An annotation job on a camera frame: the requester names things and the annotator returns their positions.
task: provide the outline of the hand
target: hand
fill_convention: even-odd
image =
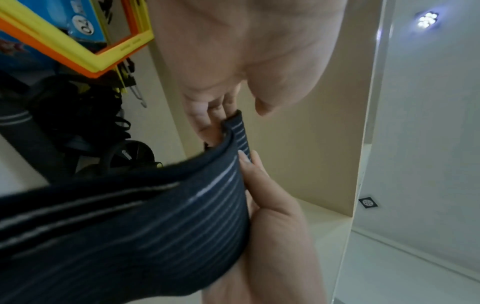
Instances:
[[[239,261],[202,292],[204,304],[325,304],[317,254],[297,201],[239,151],[250,202],[250,242]]]
[[[299,102],[334,50],[347,0],[153,0],[155,41],[202,140],[221,132],[211,109],[247,80],[258,114]],[[233,104],[225,115],[234,113]]]

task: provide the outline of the yellow frame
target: yellow frame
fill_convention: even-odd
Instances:
[[[154,39],[145,0],[123,0],[129,20],[138,33],[97,54],[32,12],[17,0],[0,0],[0,30],[39,50],[73,70],[96,78]]]

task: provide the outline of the black strap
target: black strap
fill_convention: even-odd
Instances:
[[[249,236],[231,122],[178,165],[0,199],[0,303],[124,303],[217,280]]]

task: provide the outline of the black round object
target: black round object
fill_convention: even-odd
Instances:
[[[145,163],[154,163],[155,156],[149,146],[136,140],[124,140],[109,148],[101,157],[101,174],[125,172]]]

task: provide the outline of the ceiling light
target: ceiling light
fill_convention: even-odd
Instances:
[[[437,22],[439,15],[434,12],[428,12],[418,19],[418,27],[426,29]]]

